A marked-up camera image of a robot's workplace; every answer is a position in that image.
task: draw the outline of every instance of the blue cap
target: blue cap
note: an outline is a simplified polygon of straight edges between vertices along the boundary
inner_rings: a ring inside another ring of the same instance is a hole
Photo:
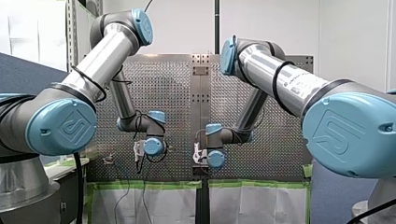
[[[163,143],[157,138],[147,139],[143,147],[149,156],[159,156],[163,153]]]
[[[141,8],[132,9],[134,18],[134,27],[139,34],[140,40],[144,46],[150,45],[153,39],[153,30],[148,14]]]
[[[32,116],[25,138],[34,152],[59,156],[81,151],[95,132],[92,108],[78,99],[62,99],[44,105]]]
[[[220,123],[206,124],[205,132],[206,135],[210,135],[212,133],[216,133],[221,131],[222,125]]]
[[[312,156],[339,175],[396,176],[396,105],[378,96],[343,92],[307,111],[303,135]]]
[[[207,164],[214,169],[220,169],[224,166],[224,154],[218,150],[213,150],[207,155]]]
[[[236,38],[228,38],[223,45],[220,55],[220,72],[225,76],[233,74],[233,64],[235,62]]]
[[[159,110],[150,110],[148,115],[161,123],[165,123],[165,113]]]

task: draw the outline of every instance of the robotic arm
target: robotic arm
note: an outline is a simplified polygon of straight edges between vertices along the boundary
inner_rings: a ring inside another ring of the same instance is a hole
[[[92,51],[63,82],[36,97],[0,94],[0,223],[60,223],[59,185],[49,183],[38,155],[69,155],[87,146],[97,126],[94,104],[106,98],[108,86],[118,128],[146,133],[149,156],[165,151],[164,113],[137,114],[122,72],[125,59],[152,39],[141,9],[101,16],[92,25]]]
[[[241,39],[239,42],[241,44],[240,48],[242,49],[248,47],[251,43],[250,40]],[[255,43],[260,44],[269,55],[272,55],[279,60],[285,60],[285,53],[278,45],[263,41],[255,41]],[[221,72],[224,73],[224,56],[222,56],[221,59],[220,69]],[[255,86],[242,74],[240,78],[252,86]],[[221,152],[224,144],[244,144],[252,140],[255,128],[254,125],[262,111],[262,107],[267,96],[267,92],[258,88],[254,89],[245,103],[242,113],[232,128],[223,128],[219,123],[206,125],[206,145],[207,150],[209,150],[207,163],[210,167],[219,169],[224,165],[224,155]]]
[[[82,150],[95,133],[94,104],[106,98],[104,87],[107,86],[120,114],[119,129],[146,132],[148,148],[161,153],[164,113],[150,111],[148,116],[136,115],[121,69],[128,56],[151,44],[152,34],[149,18],[141,9],[98,18],[91,29],[93,49],[73,67],[74,71],[62,83],[51,84],[35,99],[15,105],[2,116],[0,156],[17,152],[56,156]],[[135,125],[136,118],[141,119],[140,126]]]
[[[395,176],[396,98],[351,80],[316,77],[276,56],[284,55],[279,52],[273,43],[233,37],[224,44],[220,69],[256,87],[254,92],[274,97],[300,118],[308,150],[328,169],[351,177]],[[253,114],[241,118],[249,120]],[[208,147],[228,142],[219,125],[206,135]]]

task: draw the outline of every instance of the pegboard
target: pegboard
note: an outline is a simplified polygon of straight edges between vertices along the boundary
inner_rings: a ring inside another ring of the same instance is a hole
[[[307,71],[313,70],[310,56],[293,56],[289,60]],[[191,180],[196,131],[208,122],[233,126],[251,91],[236,77],[219,73],[216,55],[135,55],[128,58],[123,71],[132,81],[129,89],[136,109],[144,113],[165,112],[166,138],[173,149],[161,163],[146,162],[142,175],[137,175],[134,134],[117,130],[118,113],[108,93],[108,98],[97,106],[98,131],[87,152],[92,159],[89,181],[143,176],[151,180]],[[272,98],[267,101],[264,122],[255,131],[254,141],[241,147],[226,146],[226,165],[212,177],[281,181],[304,178],[302,165],[310,163],[311,157],[304,147],[300,121],[283,112]],[[138,139],[144,139],[144,135],[138,134]],[[109,154],[114,154],[115,166],[104,165],[103,158]]]
[[[313,72],[311,56],[289,56],[288,60]],[[252,87],[237,77],[222,75],[219,63],[212,63],[211,122],[233,127],[251,91]],[[267,98],[264,110],[263,123],[254,131],[253,141],[242,146],[226,145],[225,166],[213,172],[212,178],[304,179],[302,165],[312,159],[305,148],[300,120],[283,111],[272,97]]]
[[[191,56],[163,55],[153,59],[136,55],[127,59],[123,71],[132,82],[129,90],[137,110],[142,113],[148,113],[149,110],[165,112],[165,138],[173,149],[169,150],[161,163],[146,161],[142,175],[137,175],[133,151],[134,134],[117,130],[118,113],[110,93],[97,106],[98,131],[94,145],[87,153],[92,159],[87,173],[88,180],[138,179],[142,176],[151,180],[191,180]],[[144,137],[140,133],[136,140]],[[110,153],[114,154],[115,166],[103,163],[103,158]]]

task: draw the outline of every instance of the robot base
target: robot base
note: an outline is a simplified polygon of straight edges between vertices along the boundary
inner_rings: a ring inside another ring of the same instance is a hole
[[[52,183],[45,195],[0,210],[0,224],[61,223],[60,185]]]
[[[38,155],[0,164],[0,224],[61,223],[61,193]]]

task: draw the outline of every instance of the wire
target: wire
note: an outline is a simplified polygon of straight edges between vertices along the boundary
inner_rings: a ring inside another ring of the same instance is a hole
[[[147,182],[147,179],[149,178],[149,172],[150,172],[150,168],[151,168],[150,165],[151,165],[151,163],[148,164],[148,172],[146,173],[146,176],[143,178],[142,201],[143,201],[143,205],[145,206],[146,213],[148,214],[148,221],[149,221],[150,224],[152,224],[151,217],[149,215],[149,209],[148,209],[148,206],[146,205],[146,199],[145,199],[146,182]]]
[[[166,149],[165,152],[163,153],[163,156],[162,156],[159,160],[157,160],[157,161],[154,161],[154,160],[153,160],[152,158],[150,158],[149,156],[147,156],[147,158],[148,158],[148,161],[151,162],[151,163],[159,163],[159,162],[161,162],[161,161],[163,161],[163,160],[165,159],[166,154],[168,154],[168,150],[167,150],[167,149]]]
[[[357,223],[360,222],[361,219],[363,219],[365,217],[368,217],[368,216],[370,216],[372,214],[375,214],[375,213],[377,213],[379,211],[382,211],[384,209],[387,209],[387,208],[389,208],[389,207],[391,207],[391,206],[393,206],[395,204],[396,204],[396,199],[393,199],[393,200],[391,200],[391,201],[389,201],[387,203],[383,203],[383,204],[381,204],[381,205],[379,205],[379,206],[377,206],[377,207],[375,207],[373,209],[368,210],[365,213],[362,213],[362,214],[350,219],[347,224],[357,224]]]
[[[74,155],[76,161],[76,169],[78,176],[78,207],[77,207],[77,221],[76,224],[82,224],[82,214],[84,212],[84,176],[82,175],[82,165],[79,159],[79,154],[76,152]]]
[[[120,170],[118,169],[117,165],[114,163],[114,167],[116,169],[116,172],[118,173],[118,175],[120,176]],[[126,190],[126,192],[119,198],[119,200],[116,202],[116,205],[114,206],[114,219],[116,220],[116,224],[118,223],[118,219],[117,219],[117,207],[119,206],[120,202],[122,201],[122,199],[124,199],[128,194],[129,191],[131,189],[131,183],[129,182],[128,176],[126,179],[127,183],[128,183],[128,188]]]
[[[95,82],[92,78],[90,78],[89,76],[85,75],[83,72],[81,72],[78,68],[76,68],[74,65],[71,66],[73,70],[75,70],[80,76],[82,76],[83,78],[88,79],[97,89],[99,89],[99,91],[103,94],[102,98],[100,98],[99,100],[96,100],[96,103],[102,102],[107,98],[107,94],[105,89],[103,89],[97,82]]]
[[[198,134],[205,131],[205,129],[200,129],[195,133],[195,142],[198,140]]]
[[[120,67],[119,71],[116,72],[116,75],[115,75],[114,77],[116,77],[120,72],[122,72],[122,68],[123,68],[123,65]],[[128,80],[116,80],[116,79],[114,79],[114,77],[111,78],[111,80],[112,80],[113,82],[122,82],[122,83],[126,83],[127,85],[132,84],[132,81],[128,81]]]
[[[152,0],[149,0],[148,4],[146,5],[145,12],[147,12],[147,11],[148,11],[148,9],[149,9],[149,5],[151,5],[151,3],[152,3]]]

